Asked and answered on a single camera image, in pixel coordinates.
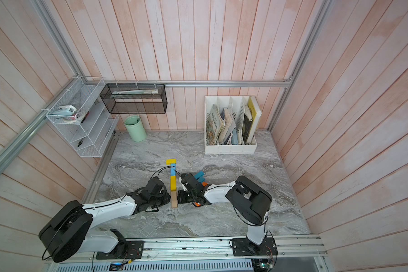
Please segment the short yellow block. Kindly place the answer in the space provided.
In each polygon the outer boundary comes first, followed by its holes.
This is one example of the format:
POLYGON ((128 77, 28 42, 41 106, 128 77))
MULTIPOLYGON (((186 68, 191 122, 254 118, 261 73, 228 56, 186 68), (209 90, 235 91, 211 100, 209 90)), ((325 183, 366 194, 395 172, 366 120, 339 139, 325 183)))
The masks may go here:
POLYGON ((175 163, 176 163, 176 159, 167 159, 166 160, 167 165, 171 165, 171 164, 175 164, 175 163))

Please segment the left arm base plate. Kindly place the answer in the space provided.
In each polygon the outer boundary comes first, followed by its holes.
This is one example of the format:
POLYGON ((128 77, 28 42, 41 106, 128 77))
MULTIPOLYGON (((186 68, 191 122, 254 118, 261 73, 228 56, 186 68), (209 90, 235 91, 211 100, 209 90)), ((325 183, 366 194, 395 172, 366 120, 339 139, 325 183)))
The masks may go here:
POLYGON ((114 247, 109 253, 97 252, 97 260, 136 260, 142 258, 142 251, 145 242, 137 241, 122 241, 114 247))

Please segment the natural wood block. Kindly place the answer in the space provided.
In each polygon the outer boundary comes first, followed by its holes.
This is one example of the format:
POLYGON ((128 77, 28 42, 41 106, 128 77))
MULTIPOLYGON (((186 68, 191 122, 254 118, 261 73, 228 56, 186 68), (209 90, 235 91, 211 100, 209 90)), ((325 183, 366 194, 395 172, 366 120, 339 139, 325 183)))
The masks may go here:
POLYGON ((178 207, 177 191, 171 191, 171 207, 173 209, 178 207))

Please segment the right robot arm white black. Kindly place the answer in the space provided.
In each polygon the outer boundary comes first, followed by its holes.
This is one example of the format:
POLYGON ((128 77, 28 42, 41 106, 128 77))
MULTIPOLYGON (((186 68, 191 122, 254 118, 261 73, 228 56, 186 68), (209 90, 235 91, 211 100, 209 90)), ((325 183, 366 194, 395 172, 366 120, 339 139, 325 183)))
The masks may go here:
POLYGON ((181 174, 182 189, 177 195, 179 204, 191 203, 195 207, 228 202, 239 219, 248 226, 246 238, 232 239, 235 256, 272 254, 266 245, 266 223, 272 196, 245 176, 222 185, 208 184, 198 175, 181 174))

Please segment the long yellow block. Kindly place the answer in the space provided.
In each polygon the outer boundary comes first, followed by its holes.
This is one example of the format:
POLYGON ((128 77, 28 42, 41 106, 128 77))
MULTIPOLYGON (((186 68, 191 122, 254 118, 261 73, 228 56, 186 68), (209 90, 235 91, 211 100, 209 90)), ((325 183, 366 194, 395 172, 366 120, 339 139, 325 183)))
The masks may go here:
POLYGON ((170 176, 170 190, 176 191, 176 176, 170 176))

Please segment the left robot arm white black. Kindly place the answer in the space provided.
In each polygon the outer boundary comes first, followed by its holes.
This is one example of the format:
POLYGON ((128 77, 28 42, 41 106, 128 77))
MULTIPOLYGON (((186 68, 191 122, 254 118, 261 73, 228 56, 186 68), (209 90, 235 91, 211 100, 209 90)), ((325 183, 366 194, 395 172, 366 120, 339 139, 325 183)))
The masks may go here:
POLYGON ((117 229, 95 231, 95 227, 116 218, 141 212, 158 212, 171 201, 165 184, 151 178, 147 185, 126 195, 96 204, 68 202, 39 232, 45 247, 42 259, 63 262, 76 253, 104 253, 116 259, 129 253, 127 240, 117 229))

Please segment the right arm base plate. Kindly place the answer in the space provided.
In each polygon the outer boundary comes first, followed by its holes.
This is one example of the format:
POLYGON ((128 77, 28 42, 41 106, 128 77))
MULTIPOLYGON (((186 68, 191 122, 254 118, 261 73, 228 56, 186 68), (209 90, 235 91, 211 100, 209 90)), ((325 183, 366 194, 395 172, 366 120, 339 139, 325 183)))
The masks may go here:
POLYGON ((235 238, 230 240, 230 244, 234 256, 278 256, 273 238, 265 238, 260 245, 254 244, 247 238, 235 238))

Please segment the light blue block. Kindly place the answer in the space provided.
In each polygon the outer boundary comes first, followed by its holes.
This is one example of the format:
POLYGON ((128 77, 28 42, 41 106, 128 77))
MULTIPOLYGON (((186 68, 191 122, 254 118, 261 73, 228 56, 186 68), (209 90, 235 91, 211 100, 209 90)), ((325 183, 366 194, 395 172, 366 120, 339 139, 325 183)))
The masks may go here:
POLYGON ((171 163, 171 170, 170 170, 170 176, 175 177, 176 176, 176 163, 171 163))

